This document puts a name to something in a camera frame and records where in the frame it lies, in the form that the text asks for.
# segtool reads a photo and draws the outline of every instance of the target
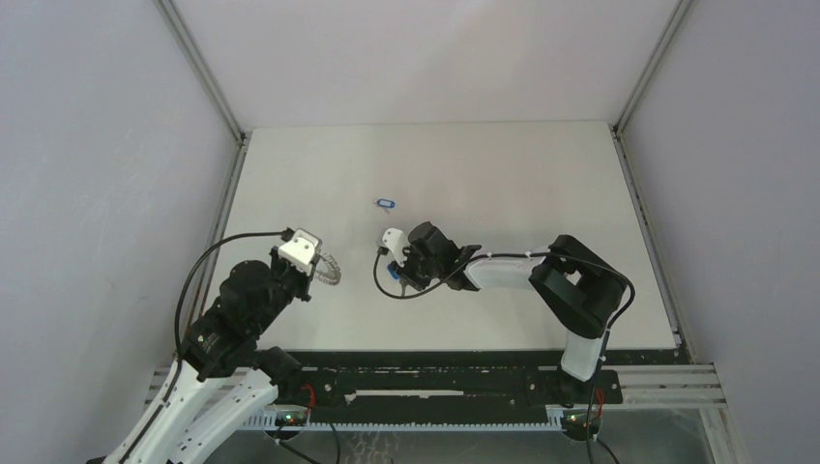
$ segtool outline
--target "white wall panel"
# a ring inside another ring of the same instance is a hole
[[[150,1],[0,7],[0,450],[113,449],[234,150]]]
[[[178,0],[246,129],[615,123],[676,0]]]
[[[386,214],[375,198],[395,201]],[[431,220],[460,246],[524,252],[571,234],[638,291],[613,348],[674,348],[621,165],[603,122],[390,125],[255,130],[225,234],[304,227],[342,269],[315,282],[260,345],[327,350],[563,349],[566,330],[534,291],[440,288],[398,302],[373,284],[387,227]],[[267,261],[278,239],[220,251],[209,297],[230,269]],[[379,278],[400,289],[382,259]]]
[[[699,2],[627,140],[693,342],[758,464],[818,455],[818,24],[816,0]]]

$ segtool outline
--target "cable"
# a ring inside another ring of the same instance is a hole
[[[595,396],[598,399],[598,414],[595,416],[596,421],[603,416],[603,403],[606,402],[606,398],[603,396],[603,390],[595,389]]]
[[[246,239],[249,237],[280,237],[284,235],[286,231],[281,232],[248,232],[245,234],[236,234],[231,235],[230,237],[226,237],[215,244],[208,247],[205,252],[199,256],[199,259],[196,260],[196,263],[193,264],[193,267],[190,269],[190,273],[188,273],[188,278],[185,279],[185,284],[182,286],[182,292],[180,292],[180,299],[177,302],[177,308],[174,312],[174,344],[177,349],[177,356],[179,356],[180,349],[182,348],[182,340],[180,337],[180,318],[182,317],[182,307],[185,304],[185,297],[188,295],[188,287],[190,287],[190,282],[193,280],[193,277],[196,275],[196,271],[199,269],[199,266],[208,259],[208,256],[211,255],[214,251],[216,251],[219,247],[227,244],[228,242],[233,242],[234,240],[239,239]]]
[[[215,244],[211,245],[206,249],[199,259],[196,260],[196,263],[193,264],[193,267],[190,269],[188,273],[188,278],[185,279],[185,283],[182,286],[182,291],[180,292],[179,302],[177,302],[176,311],[174,311],[174,345],[176,346],[177,350],[177,370],[174,372],[174,377],[171,379],[171,382],[168,384],[168,388],[165,391],[165,396],[162,398],[162,404],[154,411],[154,414],[145,422],[145,426],[142,427],[142,430],[136,435],[136,438],[131,443],[131,446],[126,450],[123,454],[123,457],[120,459],[120,464],[125,463],[128,458],[131,456],[131,453],[136,445],[139,444],[139,441],[142,440],[142,437],[145,436],[145,432],[151,427],[154,421],[157,419],[157,416],[160,414],[162,408],[164,408],[164,403],[167,403],[168,398],[174,392],[174,387],[177,385],[177,380],[179,380],[180,373],[182,372],[182,358],[180,357],[180,351],[182,348],[182,341],[180,340],[180,319],[182,318],[182,306],[185,304],[185,297],[188,295],[188,287],[190,287],[190,283],[193,281],[194,276],[196,275],[196,271],[199,269],[199,266],[208,259],[208,256],[214,250],[218,249],[219,247],[227,244],[228,242],[233,242],[234,240],[244,239],[248,237],[277,237],[281,236],[286,231],[281,232],[248,232],[245,234],[236,234],[230,237],[226,237]]]
[[[317,461],[317,460],[313,459],[312,457],[310,457],[310,456],[308,456],[308,455],[306,455],[306,454],[302,453],[302,452],[301,452],[301,451],[299,451],[298,449],[295,449],[295,448],[291,447],[291,446],[290,446],[290,445],[288,445],[286,442],[279,441],[279,442],[278,442],[278,444],[279,444],[281,447],[283,447],[284,449],[286,449],[286,450],[288,450],[288,451],[290,451],[290,452],[292,452],[292,453],[296,454],[297,456],[301,457],[302,459],[304,459],[305,461],[309,462],[310,464],[322,464],[321,462],[319,462],[319,461]]]
[[[615,271],[614,269],[612,269],[608,266],[604,266],[603,264],[593,263],[592,261],[587,261],[585,259],[579,259],[579,258],[576,258],[574,256],[568,256],[566,254],[553,253],[552,251],[545,251],[545,252],[540,252],[540,253],[530,253],[530,254],[523,254],[523,253],[486,253],[486,254],[477,254],[476,256],[473,256],[472,258],[470,258],[467,261],[464,261],[463,263],[458,265],[447,276],[445,276],[443,278],[440,278],[438,282],[433,284],[433,286],[431,286],[429,288],[426,288],[425,290],[422,290],[419,293],[414,293],[413,295],[400,296],[400,295],[395,295],[393,293],[388,292],[387,290],[384,289],[384,287],[382,287],[381,283],[379,282],[377,271],[379,269],[379,261],[381,260],[381,257],[382,257],[382,253],[377,252],[376,253],[376,260],[373,262],[373,282],[376,284],[376,288],[379,290],[379,292],[382,293],[382,295],[384,295],[386,297],[389,297],[389,298],[392,298],[394,300],[412,300],[414,298],[422,297],[422,296],[432,292],[433,290],[437,289],[438,287],[444,285],[445,283],[447,283],[448,280],[450,280],[456,274],[463,271],[464,268],[466,268],[471,263],[475,263],[476,261],[481,261],[483,259],[492,259],[492,258],[529,259],[529,258],[545,258],[545,257],[565,259],[567,261],[572,261],[574,263],[579,263],[579,264],[585,264],[587,266],[592,266],[594,268],[598,268],[598,269],[607,271],[608,273],[611,273],[613,276],[615,276],[618,280],[620,280],[621,283],[626,285],[630,289],[630,300],[627,301],[627,304],[624,304],[624,306],[622,306],[621,309],[619,309],[615,313],[615,316],[613,316],[612,319],[611,319],[612,322],[615,322],[619,317],[621,317],[621,314],[624,313],[624,311],[627,309],[627,307],[629,307],[629,305],[631,305],[631,301],[634,300],[635,287],[634,287],[634,285],[632,285],[632,282],[625,275],[619,273],[618,271]]]
[[[316,391],[311,384],[302,385],[301,390],[307,390],[310,393],[310,403],[307,404],[307,412],[310,413],[316,407]]]
[[[341,461],[341,439],[339,439],[339,437],[338,437],[338,430],[336,430],[336,426],[332,422],[330,422],[329,420],[326,420],[326,423],[331,427],[331,430],[333,430],[333,432],[334,432],[334,441],[336,441],[336,464],[339,464],[339,462]],[[288,445],[287,443],[283,442],[281,440],[281,438],[278,437],[279,433],[284,428],[285,424],[286,424],[286,422],[283,422],[277,428],[277,431],[275,431],[273,434],[268,433],[268,432],[266,432],[266,433],[268,434],[269,437],[276,440],[277,445],[282,446],[284,449],[296,454],[297,456],[301,457],[305,461],[307,461],[311,464],[321,464],[319,461],[316,461],[312,457],[302,453],[298,449],[295,449],[295,448],[291,447],[290,445]]]
[[[574,256],[567,256],[567,255],[560,254],[560,253],[553,253],[551,251],[541,252],[541,253],[529,253],[529,254],[522,254],[522,253],[492,253],[492,254],[489,254],[488,253],[488,254],[479,254],[479,255],[473,256],[472,258],[470,258],[467,261],[463,262],[462,264],[458,265],[447,276],[445,276],[444,278],[439,279],[439,281],[436,282],[433,286],[431,286],[429,288],[426,288],[425,290],[423,290],[419,293],[416,293],[416,294],[413,294],[413,295],[407,295],[407,296],[399,296],[399,295],[394,295],[394,294],[388,292],[387,290],[385,290],[381,286],[381,283],[379,283],[378,273],[376,271],[378,271],[379,260],[381,259],[381,256],[382,256],[382,248],[380,247],[379,250],[376,252],[376,260],[373,263],[373,282],[375,282],[376,288],[378,288],[378,290],[383,295],[385,295],[387,297],[390,297],[394,300],[411,300],[413,298],[419,298],[420,296],[426,295],[426,294],[432,292],[433,290],[435,290],[436,288],[442,286],[447,280],[449,280],[450,278],[452,278],[456,274],[463,271],[464,268],[466,268],[467,265],[469,265],[470,263],[474,263],[474,262],[482,260],[482,259],[491,259],[491,258],[525,258],[525,259],[540,258],[540,257],[559,258],[559,259],[564,259],[564,260],[567,260],[567,261],[572,261],[572,262],[575,262],[575,263],[580,263],[580,264],[584,264],[584,265],[587,265],[587,266],[592,266],[594,268],[598,268],[598,269],[607,271],[608,273],[611,273],[613,276],[615,276],[618,280],[620,280],[624,285],[626,285],[630,290],[630,297],[627,299],[627,302],[624,303],[624,305],[621,306],[620,309],[615,311],[615,314],[612,315],[612,317],[610,317],[609,321],[606,323],[606,329],[603,331],[603,340],[601,341],[601,345],[600,345],[598,366],[596,367],[595,371],[593,372],[592,377],[589,380],[590,386],[592,388],[590,388],[590,399],[589,399],[589,404],[587,405],[586,447],[587,447],[587,457],[589,457],[590,464],[595,464],[595,458],[592,455],[592,445],[591,445],[592,437],[590,436],[590,428],[591,428],[590,427],[590,421],[592,420],[592,406],[593,406],[593,403],[595,403],[595,394],[596,394],[595,381],[598,377],[598,372],[600,371],[600,368],[603,364],[603,353],[606,351],[606,344],[609,341],[609,333],[612,329],[612,325],[615,324],[615,321],[617,321],[618,318],[620,318],[621,315],[623,315],[624,312],[626,312],[626,310],[629,309],[630,306],[632,306],[632,302],[635,301],[635,286],[632,284],[632,281],[629,280],[628,277],[626,277],[625,275],[619,273],[618,271],[615,271],[614,269],[610,268],[609,266],[604,266],[602,264],[593,263],[591,261],[587,261],[587,260],[584,260],[584,259],[578,259]]]
[[[438,288],[438,287],[440,287],[440,286],[444,285],[444,283],[447,281],[447,279],[448,279],[448,278],[450,278],[450,277],[452,277],[452,276],[455,276],[455,274],[456,274],[457,272],[459,272],[459,271],[461,271],[461,269],[463,269],[463,266],[466,266],[467,264],[469,264],[469,261],[468,261],[468,262],[465,262],[463,266],[459,266],[459,269],[457,269],[457,270],[453,271],[453,272],[452,272],[450,275],[448,275],[446,278],[443,278],[443,279],[439,280],[438,282],[436,282],[436,283],[435,283],[432,287],[430,287],[430,288],[426,288],[425,290],[422,290],[422,291],[421,291],[421,292],[419,292],[419,293],[414,293],[413,295],[407,295],[407,296],[402,297],[402,296],[400,296],[400,295],[394,295],[394,294],[392,294],[392,293],[388,292],[387,290],[385,290],[385,289],[382,287],[381,283],[379,283],[379,278],[378,278],[378,276],[377,276],[377,274],[376,274],[376,271],[378,271],[378,269],[379,269],[379,260],[381,259],[381,257],[382,257],[382,255],[381,255],[380,253],[376,253],[376,262],[374,262],[374,263],[373,263],[373,281],[376,283],[376,288],[378,288],[378,289],[379,289],[379,291],[380,291],[380,292],[382,292],[382,294],[383,294],[384,296],[389,297],[389,298],[392,298],[392,299],[394,299],[394,300],[412,300],[412,299],[414,299],[414,298],[423,297],[424,295],[426,295],[426,294],[428,294],[428,293],[432,292],[432,291],[433,291],[433,290],[435,290],[436,288]]]
[[[329,420],[326,420],[326,422],[331,427],[331,430],[334,431],[334,440],[336,440],[336,464],[338,464],[338,462],[341,460],[341,439],[338,438],[338,430],[336,430],[336,427],[333,425],[333,423]]]
[[[621,461],[618,460],[618,456],[616,456],[615,453],[612,452],[612,449],[609,446],[607,446],[606,443],[604,443],[601,439],[598,439],[597,441],[600,447],[605,449],[606,452],[608,452],[609,455],[612,456],[612,460],[615,461],[615,464],[621,464]]]

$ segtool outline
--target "white table surface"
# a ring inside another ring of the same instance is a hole
[[[395,201],[389,213],[375,198]],[[260,348],[302,350],[562,349],[565,329],[534,291],[442,287],[400,302],[372,282],[376,241],[431,220],[459,246],[522,252],[571,234],[637,288],[610,348],[673,348],[658,284],[603,122],[385,125],[257,129],[225,236],[303,227],[342,268],[314,281]],[[225,246],[209,302],[230,269],[268,261],[278,239]],[[381,281],[399,291],[382,259]]]

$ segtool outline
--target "black cable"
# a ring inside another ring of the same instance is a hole
[[[333,432],[334,432],[334,440],[336,441],[336,464],[338,464],[339,461],[341,461],[341,440],[338,437],[338,430],[336,430],[336,427],[333,425],[333,423],[330,422],[330,421],[327,421],[327,423],[331,427],[331,430],[333,430]],[[315,459],[311,458],[310,456],[302,453],[298,449],[295,449],[295,448],[291,447],[290,445],[288,445],[287,443],[283,442],[281,440],[281,438],[278,437],[279,433],[281,432],[281,430],[284,426],[285,426],[285,422],[283,422],[282,425],[280,425],[277,428],[277,431],[275,431],[273,434],[269,433],[268,436],[270,436],[271,438],[277,440],[278,445],[281,445],[283,448],[285,448],[286,450],[296,454],[297,456],[301,457],[305,461],[307,461],[311,464],[321,464],[320,462],[316,461]]]
[[[286,442],[283,442],[282,440],[279,440],[278,444],[281,447],[283,447],[284,449],[286,449],[286,450],[296,454],[297,456],[301,457],[302,459],[309,462],[310,464],[322,464],[321,462],[313,459],[312,457],[308,456],[307,454],[304,454],[303,452],[299,451],[298,449],[295,449],[295,448],[291,447],[290,445],[288,445]]]
[[[182,286],[182,292],[180,292],[180,299],[177,302],[177,309],[174,312],[174,344],[176,345],[177,355],[179,355],[180,349],[182,348],[182,340],[180,337],[180,319],[182,318],[182,307],[185,304],[185,297],[188,295],[188,287],[190,287],[190,283],[193,280],[193,277],[196,275],[196,271],[199,269],[199,266],[208,259],[208,256],[211,255],[215,250],[219,247],[227,244],[228,242],[233,242],[234,240],[239,239],[246,239],[248,237],[279,237],[283,235],[285,231],[281,232],[248,232],[245,234],[236,234],[231,235],[230,237],[226,237],[215,244],[208,247],[205,252],[202,253],[202,256],[199,256],[199,259],[196,260],[193,267],[190,269],[190,273],[188,273],[188,278],[185,279],[185,284]]]
[[[399,295],[394,295],[392,293],[389,293],[387,290],[385,290],[381,286],[381,283],[379,283],[379,279],[378,279],[376,271],[378,270],[379,260],[381,259],[381,256],[382,256],[382,252],[381,252],[381,248],[380,248],[379,251],[376,252],[376,260],[373,263],[373,282],[375,282],[376,288],[378,288],[379,291],[383,295],[385,295],[387,297],[390,297],[394,300],[411,300],[413,298],[419,298],[420,296],[426,295],[426,294],[432,292],[433,290],[435,290],[436,288],[442,286],[447,280],[449,280],[450,278],[452,278],[456,274],[463,271],[464,268],[466,268],[467,265],[469,265],[470,263],[474,263],[474,262],[482,260],[482,259],[491,259],[491,258],[523,258],[523,259],[541,258],[541,257],[560,258],[560,259],[565,259],[567,261],[572,261],[572,262],[575,262],[575,263],[580,263],[580,264],[584,264],[584,265],[587,265],[587,266],[592,266],[594,268],[598,268],[598,269],[607,271],[608,273],[615,276],[618,280],[620,280],[624,285],[626,285],[630,290],[630,297],[627,299],[627,302],[624,303],[624,305],[621,306],[620,309],[615,311],[615,314],[612,317],[610,317],[609,321],[606,323],[606,329],[603,332],[603,340],[601,341],[601,345],[600,345],[598,366],[596,367],[595,372],[593,372],[593,375],[589,380],[591,388],[590,388],[590,399],[589,399],[589,404],[587,405],[587,415],[586,415],[586,448],[587,448],[587,457],[589,457],[590,464],[595,464],[595,458],[592,455],[592,445],[591,445],[592,437],[590,436],[590,428],[591,428],[590,427],[590,422],[592,421],[592,406],[593,406],[593,403],[595,403],[595,388],[596,388],[595,381],[598,377],[598,372],[600,371],[600,368],[603,364],[603,360],[602,360],[603,353],[606,351],[606,343],[609,341],[609,332],[612,329],[612,325],[615,324],[615,321],[617,321],[618,318],[620,318],[621,315],[623,315],[624,312],[627,309],[630,308],[630,306],[632,305],[632,302],[635,301],[635,286],[632,284],[632,281],[629,280],[628,277],[626,277],[625,275],[619,273],[618,271],[615,271],[614,269],[612,269],[608,266],[604,266],[604,265],[598,264],[598,263],[593,263],[591,261],[587,261],[587,260],[584,260],[584,259],[579,259],[579,258],[576,258],[574,256],[567,256],[567,255],[560,254],[560,253],[553,253],[551,251],[540,252],[540,253],[529,253],[529,254],[523,254],[523,253],[479,254],[479,255],[473,256],[472,258],[470,258],[467,261],[463,262],[461,265],[457,266],[455,268],[455,270],[453,270],[446,277],[439,279],[439,281],[436,282],[433,286],[431,286],[429,288],[426,288],[425,290],[423,290],[419,293],[413,294],[413,295],[399,296]]]
[[[336,440],[336,464],[338,464],[341,460],[341,439],[338,438],[338,430],[336,430],[333,423],[328,421],[328,425],[331,427],[331,430],[334,431],[334,440]]]
[[[605,449],[606,452],[608,452],[609,455],[612,456],[612,460],[615,461],[615,464],[621,464],[621,461],[618,460],[618,456],[616,456],[615,453],[612,452],[612,449],[608,447],[606,443],[604,443],[601,439],[597,439],[596,441],[598,442],[601,448]]]
[[[160,414],[160,411],[164,407],[164,403],[168,402],[168,398],[174,392],[174,387],[177,385],[177,380],[179,380],[180,373],[182,372],[182,358],[180,358],[180,351],[182,348],[182,341],[180,337],[180,319],[182,318],[182,306],[185,303],[185,297],[188,295],[188,287],[190,287],[190,283],[193,281],[193,277],[196,275],[196,271],[199,269],[199,266],[208,259],[208,256],[211,255],[214,250],[217,248],[227,244],[228,242],[233,242],[234,240],[244,239],[247,237],[277,237],[281,236],[285,233],[285,231],[281,232],[248,232],[245,234],[236,234],[230,237],[226,237],[215,244],[211,245],[206,249],[199,259],[196,260],[196,263],[193,264],[193,267],[190,269],[190,273],[188,273],[188,278],[185,279],[185,283],[182,286],[182,291],[180,292],[180,299],[177,302],[176,311],[174,311],[174,345],[176,346],[177,350],[177,370],[174,373],[174,377],[171,379],[171,382],[168,384],[168,389],[165,391],[165,396],[162,398],[162,404],[154,411],[154,414],[151,415],[145,422],[145,426],[142,427],[142,430],[136,435],[136,438],[131,443],[131,446],[126,450],[123,454],[123,457],[120,459],[120,464],[125,463],[126,460],[131,456],[131,453],[136,445],[139,444],[139,441],[142,440],[142,437],[157,419],[157,416]]]

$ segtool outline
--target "metal frame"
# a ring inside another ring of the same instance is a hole
[[[618,153],[619,162],[624,171],[630,198],[632,200],[635,213],[639,219],[641,234],[644,237],[650,260],[659,283],[661,297],[667,309],[670,324],[673,332],[678,336],[677,341],[681,349],[679,350],[644,350],[637,352],[613,351],[607,353],[610,363],[625,365],[608,365],[608,369],[613,369],[620,377],[621,393],[623,394],[623,404],[609,404],[610,409],[696,409],[700,411],[704,428],[707,433],[709,446],[712,451],[714,461],[717,464],[745,464],[747,462],[743,447],[734,424],[729,415],[725,397],[720,387],[718,376],[711,365],[690,364],[693,358],[691,346],[688,344],[688,330],[684,318],[681,317],[677,308],[676,298],[671,290],[667,273],[664,270],[663,260],[656,245],[655,233],[642,201],[640,185],[635,178],[634,170],[630,162],[629,150],[624,141],[624,134],[629,126],[630,119],[640,103],[641,98],[652,82],[655,73],[662,62],[670,44],[677,36],[681,25],[688,16],[696,0],[680,0],[669,17],[667,24],[661,34],[647,64],[645,65],[639,79],[630,93],[630,97],[625,104],[617,123],[612,127],[612,136],[615,149]],[[202,85],[203,90],[214,103],[221,118],[226,124],[232,136],[238,142],[237,151],[230,171],[225,180],[220,208],[216,214],[212,226],[211,242],[215,242],[222,237],[227,217],[233,203],[233,198],[239,183],[243,163],[249,146],[249,136],[242,131],[242,128],[230,109],[224,93],[221,91],[216,79],[208,67],[205,59],[196,45],[190,30],[183,20],[174,0],[154,0],[155,5],[164,18],[168,28],[180,46],[183,54],[188,60],[193,72]],[[205,264],[196,285],[196,293],[191,302],[190,308],[199,308],[199,313],[204,311],[207,299],[207,289],[213,276],[214,266],[218,256],[215,256]],[[189,323],[195,311],[189,315]],[[538,360],[538,363],[549,365],[538,365],[539,370],[551,370],[557,365],[560,352],[557,351],[528,351],[528,352],[445,352],[445,353],[395,353],[395,352],[370,352],[370,353],[320,353],[303,352],[292,353],[305,365],[314,365],[306,370],[318,371],[321,369],[332,370],[340,363],[348,365],[358,365],[363,372],[378,366],[396,367],[402,365],[476,365],[475,357],[481,359],[485,365],[494,365],[504,368],[505,366],[520,366],[521,363],[529,363]],[[209,400],[208,405],[214,404],[222,396],[230,391],[238,383],[239,378],[248,369],[239,369],[233,377],[227,380],[224,387]],[[161,382],[167,374],[167,368],[158,369],[155,372],[151,388],[148,391],[146,404],[156,395]],[[393,401],[400,402],[400,396],[394,396]],[[282,406],[278,406],[278,411],[282,411]],[[259,414],[251,417],[244,424],[244,428],[258,430],[274,428],[274,418],[277,413],[277,406],[270,406]],[[544,408],[544,421],[526,423],[494,423],[494,424],[468,424],[450,425],[447,430],[558,430],[560,429],[559,419],[563,416],[564,410],[558,408]],[[370,430],[377,427],[379,430],[428,430],[439,429],[441,424],[413,424],[390,425],[388,423],[339,423],[339,430]],[[327,423],[315,422],[309,424],[307,429],[326,430],[329,429]]]
[[[660,63],[666,56],[666,52],[669,50],[672,40],[678,35],[678,31],[681,30],[684,20],[687,18],[692,6],[694,6],[696,2],[697,0],[678,0],[678,4],[675,6],[675,10],[672,12],[669,20],[666,22],[666,26],[663,28],[663,33],[660,34],[658,43],[655,44],[655,48],[652,50],[649,60],[646,62],[640,77],[638,77],[638,81],[635,83],[635,87],[632,89],[630,97],[624,105],[624,109],[621,110],[621,115],[618,117],[618,122],[615,123],[614,130],[616,135],[620,136],[626,130],[630,123],[630,119],[632,118],[632,114],[634,114],[635,108],[640,103],[640,100],[646,92],[646,89],[649,87],[653,77],[655,77],[655,72],[658,70]]]
[[[193,36],[190,34],[190,30],[183,20],[176,2],[174,2],[174,0],[154,0],[154,4],[160,11],[162,18],[168,25],[168,29],[180,46],[186,60],[188,60],[190,68],[193,70],[193,73],[196,74],[199,83],[202,84],[202,89],[205,90],[205,93],[208,94],[208,97],[214,103],[214,106],[217,108],[217,111],[220,113],[222,120],[227,125],[233,137],[237,142],[241,142],[243,138],[245,138],[242,128],[236,120],[233,111],[231,111],[224,93],[217,84],[214,73],[211,71],[211,68],[208,67],[208,63],[202,57],[202,52],[199,51],[199,47],[193,40]]]

